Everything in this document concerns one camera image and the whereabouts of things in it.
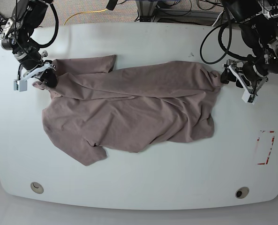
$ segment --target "round hole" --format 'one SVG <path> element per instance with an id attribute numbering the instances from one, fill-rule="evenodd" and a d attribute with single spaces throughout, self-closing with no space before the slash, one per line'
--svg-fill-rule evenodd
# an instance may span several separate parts
<path id="1" fill-rule="evenodd" d="M 248 187 L 241 187 L 239 190 L 236 191 L 236 198 L 242 199 L 245 198 L 249 193 Z"/>
<path id="2" fill-rule="evenodd" d="M 37 182 L 32 182 L 30 188 L 37 194 L 42 194 L 44 192 L 42 185 Z"/>

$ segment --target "wrinkled fabric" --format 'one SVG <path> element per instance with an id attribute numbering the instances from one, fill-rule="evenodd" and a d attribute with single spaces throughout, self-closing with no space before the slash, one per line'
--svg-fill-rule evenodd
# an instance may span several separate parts
<path id="1" fill-rule="evenodd" d="M 172 61 L 114 70 L 116 56 L 55 60 L 56 88 L 43 110 L 53 144 L 84 165 L 106 158 L 103 147 L 140 152 L 164 141 L 211 137 L 220 74 L 200 63 Z"/>

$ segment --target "gray carpet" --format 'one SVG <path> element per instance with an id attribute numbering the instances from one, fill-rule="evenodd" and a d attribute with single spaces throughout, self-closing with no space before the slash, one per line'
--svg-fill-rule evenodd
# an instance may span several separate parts
<path id="1" fill-rule="evenodd" d="M 167 4 L 172 4 L 174 1 L 166 1 Z M 55 0 L 54 6 L 57 10 L 60 25 L 63 25 L 65 20 L 78 12 L 95 11 L 105 9 L 108 0 Z M 189 0 L 181 0 L 179 4 L 173 6 L 177 9 L 190 9 Z M 210 8 L 211 4 L 200 2 L 203 8 Z M 6 18 L 10 17 L 15 6 L 15 0 L 0 0 L 0 13 Z M 198 10 L 196 0 L 192 0 L 192 9 Z M 220 7 L 214 7 L 211 11 L 220 12 Z M 128 0 L 124 4 L 117 5 L 114 11 L 105 11 L 95 14 L 80 14 L 74 16 L 67 24 L 73 23 L 102 23 L 102 22 L 133 22 L 137 17 L 137 7 L 134 0 Z M 51 9 L 47 10 L 44 21 L 41 26 L 54 26 L 54 17 Z"/>

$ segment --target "white table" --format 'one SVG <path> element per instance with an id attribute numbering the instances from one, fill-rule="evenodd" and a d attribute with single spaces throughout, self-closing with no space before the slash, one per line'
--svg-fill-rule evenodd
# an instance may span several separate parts
<path id="1" fill-rule="evenodd" d="M 199 46 L 210 29 L 133 22 L 60 27 L 47 48 L 48 58 L 117 54 L 115 68 L 170 60 L 201 62 Z M 53 30 L 37 29 L 33 37 L 46 43 Z M 231 50 L 251 53 L 240 32 L 233 32 Z M 213 34 L 204 46 L 204 57 L 215 60 L 221 54 Z M 222 71 L 226 59 L 212 69 Z M 13 91 L 18 65 L 12 53 L 0 47 L 0 181 L 6 192 L 55 203 L 133 210 L 222 207 L 278 195 L 278 75 L 270 75 L 256 105 L 244 103 L 243 90 L 233 83 L 224 86 L 212 112 L 212 138 L 160 143 L 139 154 L 107 149 L 108 159 L 85 167 L 54 147 L 43 131 L 41 111 L 50 103 L 49 93 L 33 88 L 31 82 L 28 91 Z M 258 165 L 267 155 L 265 142 L 255 147 L 260 130 L 275 131 L 267 165 Z M 34 181 L 44 187 L 43 194 L 31 190 Z M 250 189 L 244 199 L 235 197 L 240 187 Z"/>

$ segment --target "yellow cable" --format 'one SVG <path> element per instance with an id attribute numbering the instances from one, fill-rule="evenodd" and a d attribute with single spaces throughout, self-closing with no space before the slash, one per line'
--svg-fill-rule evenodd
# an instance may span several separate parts
<path id="1" fill-rule="evenodd" d="M 75 15 L 78 15 L 78 14 L 85 14 L 85 13 L 101 13 L 101 12 L 105 12 L 107 11 L 107 8 L 106 9 L 103 9 L 103 10 L 99 10 L 99 11 L 88 11 L 88 12 L 80 12 L 80 13 L 75 13 L 74 15 L 70 16 L 68 19 L 66 19 L 64 25 L 66 25 L 66 23 L 68 22 L 69 19 L 71 19 L 73 16 Z"/>

